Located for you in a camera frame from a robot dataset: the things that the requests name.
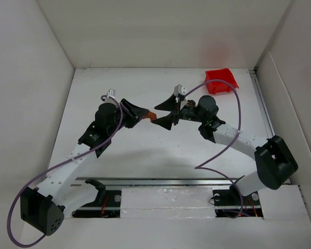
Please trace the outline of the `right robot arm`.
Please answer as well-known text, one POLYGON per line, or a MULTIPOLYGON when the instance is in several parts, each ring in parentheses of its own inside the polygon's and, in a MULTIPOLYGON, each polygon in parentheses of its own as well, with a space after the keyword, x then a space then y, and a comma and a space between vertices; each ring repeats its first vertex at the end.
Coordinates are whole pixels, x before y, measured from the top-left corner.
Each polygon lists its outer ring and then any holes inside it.
POLYGON ((172 95, 155 109, 169 114, 154 120, 154 124, 170 130, 180 120, 199 122, 199 132, 204 139, 233 148, 255 161, 256 170, 231 186, 237 196, 248 196, 264 188, 277 190, 298 170, 283 138, 277 135, 258 137, 232 127, 218 118, 219 108, 211 96, 204 95, 194 102, 172 95))

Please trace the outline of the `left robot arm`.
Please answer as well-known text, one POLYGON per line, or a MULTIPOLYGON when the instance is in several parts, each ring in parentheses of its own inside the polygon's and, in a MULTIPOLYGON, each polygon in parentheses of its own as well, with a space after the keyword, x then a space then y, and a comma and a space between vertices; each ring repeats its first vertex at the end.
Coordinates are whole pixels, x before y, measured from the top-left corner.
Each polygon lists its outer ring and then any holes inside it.
POLYGON ((122 99, 120 103, 106 100, 98 107, 94 121, 78 140, 69 162, 58 167, 35 188, 27 187, 20 199, 21 218, 46 236, 54 234, 63 219, 85 204, 102 204, 106 186, 87 179, 75 191, 69 187, 111 144, 113 135, 121 128, 133 128, 146 118, 148 109, 122 99))

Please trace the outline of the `red plastic bin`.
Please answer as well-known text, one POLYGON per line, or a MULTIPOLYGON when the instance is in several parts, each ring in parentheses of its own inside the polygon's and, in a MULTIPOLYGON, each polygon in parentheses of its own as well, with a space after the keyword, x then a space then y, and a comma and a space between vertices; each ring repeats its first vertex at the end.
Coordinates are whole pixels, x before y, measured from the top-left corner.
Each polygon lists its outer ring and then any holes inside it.
POLYGON ((206 88, 209 94, 233 91, 229 85, 235 89, 239 88, 232 72, 228 68, 209 70, 205 72, 205 75, 205 82, 211 81, 210 83, 206 84, 206 88))

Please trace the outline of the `orange arch wood block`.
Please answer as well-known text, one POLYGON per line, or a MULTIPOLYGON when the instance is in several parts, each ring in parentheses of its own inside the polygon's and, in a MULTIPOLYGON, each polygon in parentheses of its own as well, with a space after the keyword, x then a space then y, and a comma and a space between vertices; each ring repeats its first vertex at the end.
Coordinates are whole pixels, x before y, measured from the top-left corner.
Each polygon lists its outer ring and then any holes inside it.
POLYGON ((144 117, 144 119, 149 119, 151 122, 157 119, 157 115, 153 112, 148 112, 144 117))

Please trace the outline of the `dark brown wood block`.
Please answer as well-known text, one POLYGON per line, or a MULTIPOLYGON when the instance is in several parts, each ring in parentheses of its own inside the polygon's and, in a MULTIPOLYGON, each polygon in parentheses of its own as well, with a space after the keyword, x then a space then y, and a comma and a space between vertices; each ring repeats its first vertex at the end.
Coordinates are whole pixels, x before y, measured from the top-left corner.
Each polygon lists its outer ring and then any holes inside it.
POLYGON ((188 100, 186 105, 195 107, 196 106, 196 102, 194 100, 188 100))

